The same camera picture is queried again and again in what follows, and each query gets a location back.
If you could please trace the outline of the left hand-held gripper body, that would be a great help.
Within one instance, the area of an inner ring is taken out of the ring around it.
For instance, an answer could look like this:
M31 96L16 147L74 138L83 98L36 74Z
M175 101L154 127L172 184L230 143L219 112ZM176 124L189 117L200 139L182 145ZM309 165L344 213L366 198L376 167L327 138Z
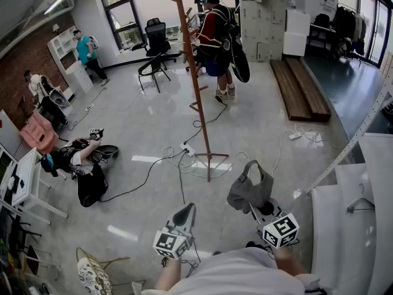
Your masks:
M194 243L194 237L192 235L191 226L175 226L165 224L158 230L154 243L153 249L158 255L170 258L180 259L182 255L191 248Z

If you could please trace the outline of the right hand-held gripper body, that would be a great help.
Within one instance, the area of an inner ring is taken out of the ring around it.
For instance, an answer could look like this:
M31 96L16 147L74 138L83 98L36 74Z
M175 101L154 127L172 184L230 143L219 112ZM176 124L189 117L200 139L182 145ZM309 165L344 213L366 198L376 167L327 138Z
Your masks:
M298 235L299 225L292 213L282 211L278 217L272 218L257 227L261 238L272 248L279 249L292 243Z

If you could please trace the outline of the grey fabric bag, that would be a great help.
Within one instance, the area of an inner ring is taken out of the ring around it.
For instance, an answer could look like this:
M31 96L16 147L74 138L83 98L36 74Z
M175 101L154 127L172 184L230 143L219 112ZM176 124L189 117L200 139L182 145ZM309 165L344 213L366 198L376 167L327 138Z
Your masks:
M254 184L248 174L253 165L256 165L260 174L260 181ZM232 184L227 195L228 204L244 214L251 211L251 205L263 208L271 198L274 178L268 174L256 160L251 160L244 167L243 172Z

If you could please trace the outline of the brown wooden coat rack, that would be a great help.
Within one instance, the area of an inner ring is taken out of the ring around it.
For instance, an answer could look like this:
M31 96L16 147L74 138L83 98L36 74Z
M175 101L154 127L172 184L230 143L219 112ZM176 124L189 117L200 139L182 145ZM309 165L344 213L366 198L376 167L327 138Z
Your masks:
M181 24L181 32L182 32L182 36L183 36L183 44L184 44L184 49L183 49L183 51L181 51L181 53L187 56L187 61L190 65L189 71L191 73L192 84L193 84L196 102L190 104L189 107L191 109L193 109L194 111L196 111L199 115L200 122L201 122L201 131L203 133L204 144L206 147L205 153L195 154L195 156L198 156L198 157L204 156L207 158L207 161L208 161L207 180L208 180L208 182L210 182L212 179L212 176L211 176L211 160L212 160L212 158L213 157L222 157L225 160L229 157L229 155L228 154L213 153L213 152L211 152L211 148L209 145L208 133L207 133L207 129L206 129L206 121L205 121L205 117L204 117L203 105L202 105L201 96L200 96L200 92L202 90L206 89L206 87L199 87L198 74L197 74L197 69L195 67L195 60L193 57L193 49L192 49L192 43L191 43L192 38L197 36L199 29L198 28L189 29L188 21L187 21L189 12L192 9L185 11L183 0L170 0L170 1L175 2L177 5L179 20L180 20L180 24Z

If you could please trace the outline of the person's left forearm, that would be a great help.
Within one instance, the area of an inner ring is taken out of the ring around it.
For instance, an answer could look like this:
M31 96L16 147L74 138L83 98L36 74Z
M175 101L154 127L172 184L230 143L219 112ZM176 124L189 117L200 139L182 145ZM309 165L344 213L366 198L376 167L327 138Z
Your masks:
M181 279L181 266L180 259L165 258L165 266L162 268L154 288L169 291Z

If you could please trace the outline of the white cover sheet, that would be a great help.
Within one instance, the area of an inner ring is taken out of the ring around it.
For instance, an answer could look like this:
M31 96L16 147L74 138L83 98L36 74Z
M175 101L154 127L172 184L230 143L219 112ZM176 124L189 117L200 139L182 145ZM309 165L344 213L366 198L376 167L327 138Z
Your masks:
M311 190L312 272L333 295L393 293L393 135L366 133L362 163L339 164L333 185ZM375 210L348 213L360 197L359 183Z

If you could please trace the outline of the wooden step platform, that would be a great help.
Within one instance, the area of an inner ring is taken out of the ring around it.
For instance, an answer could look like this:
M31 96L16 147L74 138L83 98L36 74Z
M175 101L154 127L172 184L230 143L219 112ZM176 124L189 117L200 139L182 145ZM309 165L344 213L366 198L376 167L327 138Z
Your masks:
M289 120L315 123L329 121L330 109L299 58L271 60L270 65Z

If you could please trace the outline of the black metal side chair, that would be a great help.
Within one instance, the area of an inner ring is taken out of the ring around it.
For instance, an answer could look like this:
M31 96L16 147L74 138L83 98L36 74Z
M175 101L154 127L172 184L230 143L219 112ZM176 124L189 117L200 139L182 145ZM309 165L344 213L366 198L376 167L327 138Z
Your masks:
M160 92L160 88L158 86L157 78L155 77L156 73L162 72L165 77L171 81L167 73L165 72L166 69L162 68L162 60L161 60L161 54L159 53L158 55L154 56L152 59L150 59L147 63L143 64L139 69L138 69L138 80L141 86L141 90L144 91L144 87L141 81L142 77L152 77L153 81L155 82L156 88L158 92Z

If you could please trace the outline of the pink fabric chair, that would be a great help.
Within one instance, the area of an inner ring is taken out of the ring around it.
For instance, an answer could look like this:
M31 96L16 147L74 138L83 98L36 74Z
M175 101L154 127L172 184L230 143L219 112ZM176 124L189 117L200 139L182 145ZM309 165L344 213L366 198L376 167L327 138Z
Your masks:
M41 154L50 153L59 140L51 122L35 110L27 124L20 130L21 137L31 148L36 148Z

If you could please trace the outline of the white stacked boxes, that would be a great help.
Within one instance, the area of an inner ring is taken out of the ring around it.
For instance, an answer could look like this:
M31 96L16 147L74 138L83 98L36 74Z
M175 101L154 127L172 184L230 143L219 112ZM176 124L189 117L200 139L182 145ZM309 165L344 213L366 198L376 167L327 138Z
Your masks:
M303 57L309 36L310 14L295 9L286 10L283 54Z

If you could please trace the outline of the white shelf cabinet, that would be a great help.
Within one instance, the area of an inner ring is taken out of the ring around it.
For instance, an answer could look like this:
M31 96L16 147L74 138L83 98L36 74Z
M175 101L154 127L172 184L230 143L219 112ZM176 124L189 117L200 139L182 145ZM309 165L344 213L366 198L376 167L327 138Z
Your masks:
M76 30L75 26L66 29L51 39L47 47L68 87L77 96L87 93L93 87L93 82L87 67L78 59L74 30Z

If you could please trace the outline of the grey metal lockers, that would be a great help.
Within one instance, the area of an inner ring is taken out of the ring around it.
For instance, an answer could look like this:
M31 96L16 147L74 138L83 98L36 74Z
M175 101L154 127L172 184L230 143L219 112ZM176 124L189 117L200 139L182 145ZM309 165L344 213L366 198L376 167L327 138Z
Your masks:
M241 39L250 62L280 60L287 0L239 0Z

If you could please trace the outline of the black bag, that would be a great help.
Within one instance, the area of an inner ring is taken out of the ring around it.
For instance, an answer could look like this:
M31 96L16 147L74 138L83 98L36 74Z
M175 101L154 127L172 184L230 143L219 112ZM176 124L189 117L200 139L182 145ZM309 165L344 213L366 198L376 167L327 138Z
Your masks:
M330 18L327 14L319 14L316 16L313 24L316 26L320 26L322 28L329 29L330 28Z

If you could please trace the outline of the black framed window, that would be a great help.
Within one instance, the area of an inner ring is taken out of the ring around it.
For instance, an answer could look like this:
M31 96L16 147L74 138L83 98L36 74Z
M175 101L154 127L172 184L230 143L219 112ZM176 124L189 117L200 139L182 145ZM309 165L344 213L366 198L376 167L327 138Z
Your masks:
M145 43L133 0L101 0L119 50L131 50Z

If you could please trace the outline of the clothes rail with dark garments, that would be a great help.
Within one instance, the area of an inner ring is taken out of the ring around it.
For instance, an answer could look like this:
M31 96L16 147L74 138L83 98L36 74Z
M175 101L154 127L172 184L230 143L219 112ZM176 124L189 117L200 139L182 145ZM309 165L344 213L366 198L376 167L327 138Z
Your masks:
M334 59L341 57L360 59L365 55L367 25L361 12L339 4L333 18L332 28L335 30L331 52Z

